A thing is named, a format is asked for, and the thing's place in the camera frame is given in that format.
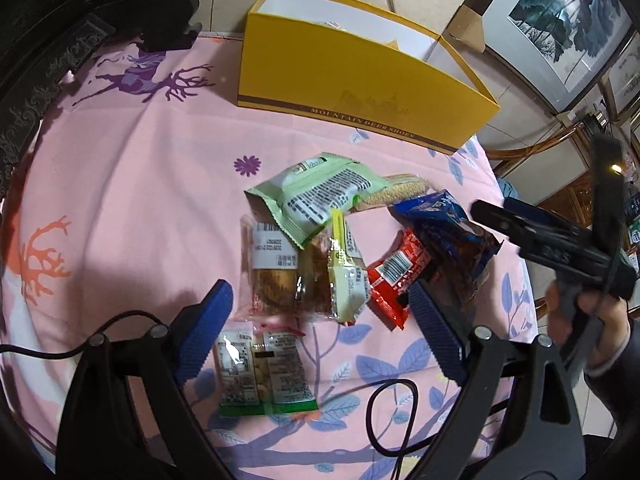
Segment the nutrition label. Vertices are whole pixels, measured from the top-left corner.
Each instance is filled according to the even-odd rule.
[[[322,225],[329,218],[331,209],[350,206],[353,197],[369,187],[369,180],[354,171],[344,169],[322,184],[291,197],[285,209],[297,221]]]
[[[296,349],[296,336],[287,332],[265,332],[264,349],[273,352],[273,357],[268,358],[273,402],[287,404],[313,400]]]
[[[253,238],[254,269],[298,268],[298,250],[277,225],[256,224]]]
[[[345,237],[345,245],[346,245],[346,247],[344,248],[344,251],[351,258],[362,259],[362,254],[360,253],[360,250],[356,245],[356,240],[354,240],[346,220],[344,221],[344,237]]]
[[[255,384],[252,335],[242,332],[223,332],[216,342],[222,381],[222,404],[259,404]]]

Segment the framed painting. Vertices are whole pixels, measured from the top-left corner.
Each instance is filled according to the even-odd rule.
[[[625,45],[622,54],[600,81],[610,120],[621,124],[640,107],[640,34]]]
[[[487,47],[556,114],[580,102],[633,33],[620,0],[492,0],[482,22]]]

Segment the yellow snack package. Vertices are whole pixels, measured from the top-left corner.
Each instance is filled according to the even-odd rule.
[[[328,265],[332,310],[338,322],[353,323],[371,297],[367,269],[340,210],[332,209],[330,226]]]

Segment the green snack package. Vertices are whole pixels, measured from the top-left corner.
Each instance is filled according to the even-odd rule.
[[[318,403],[289,332],[223,330],[216,341],[221,416],[312,412]]]
[[[280,228],[304,249],[331,219],[331,209],[346,213],[388,185],[356,160],[321,153],[247,193],[261,197]]]

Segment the purple flower print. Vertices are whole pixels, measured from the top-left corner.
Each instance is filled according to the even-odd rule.
[[[247,157],[246,155],[243,158],[236,158],[234,162],[234,167],[236,171],[241,175],[252,176],[258,174],[260,171],[260,159],[256,156]]]

